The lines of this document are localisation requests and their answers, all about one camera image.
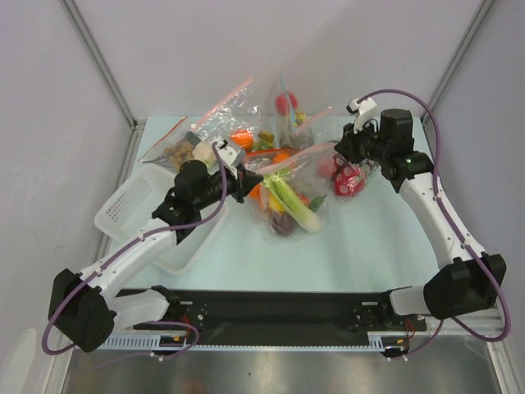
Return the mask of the fake celery stalk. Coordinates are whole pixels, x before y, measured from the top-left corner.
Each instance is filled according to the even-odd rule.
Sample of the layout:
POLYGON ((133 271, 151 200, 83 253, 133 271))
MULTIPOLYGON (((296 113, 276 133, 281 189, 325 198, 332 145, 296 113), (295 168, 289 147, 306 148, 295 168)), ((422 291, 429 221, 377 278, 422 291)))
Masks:
POLYGON ((276 174, 267 175, 263 179, 263 184, 305 231, 318 233, 322 229, 321 219, 303 203, 283 177, 276 174))

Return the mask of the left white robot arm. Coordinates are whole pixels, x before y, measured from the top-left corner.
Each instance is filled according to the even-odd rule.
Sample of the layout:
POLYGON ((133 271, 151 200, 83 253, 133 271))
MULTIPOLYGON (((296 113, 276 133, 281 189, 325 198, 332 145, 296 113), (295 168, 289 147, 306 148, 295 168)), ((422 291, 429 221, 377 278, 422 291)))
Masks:
POLYGON ((196 227, 215 218, 227 196, 242 203, 262 181, 263 176, 241 164, 221 164, 211 174, 200 161, 185 163, 143 230, 119 250, 81 272, 65 269, 56 275, 42 338, 44 352, 60 353, 48 345, 53 328, 70 340, 71 347, 91 352, 116 330, 140 324, 162 328, 177 325, 180 307, 172 291, 153 286, 121 295, 121 290, 154 258, 177 247, 196 227))

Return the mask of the clear pink zip bag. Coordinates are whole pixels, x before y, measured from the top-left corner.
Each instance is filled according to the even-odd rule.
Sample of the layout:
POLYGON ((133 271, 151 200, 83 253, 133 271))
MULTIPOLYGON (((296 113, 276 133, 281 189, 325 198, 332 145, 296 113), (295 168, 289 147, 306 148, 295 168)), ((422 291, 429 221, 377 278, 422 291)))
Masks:
POLYGON ((335 170, 333 142, 306 149, 251 153, 249 168, 262 176, 250 193, 259 217, 281 238, 316 235, 326 226, 326 206, 335 170))

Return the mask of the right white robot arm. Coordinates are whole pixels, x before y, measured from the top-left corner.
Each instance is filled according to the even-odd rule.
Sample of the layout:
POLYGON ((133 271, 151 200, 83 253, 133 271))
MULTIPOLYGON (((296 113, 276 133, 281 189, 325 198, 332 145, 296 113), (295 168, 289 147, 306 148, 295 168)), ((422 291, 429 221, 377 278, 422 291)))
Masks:
POLYGON ((434 163, 414 148, 410 111, 387 109, 378 121, 347 123, 335 150, 350 163, 369 159, 380 166, 382 176, 412 209, 436 256, 438 271, 427 283, 386 292, 389 302, 378 309, 385 328, 399 328, 412 314, 444 320, 495 305, 506 263, 470 235, 434 163))

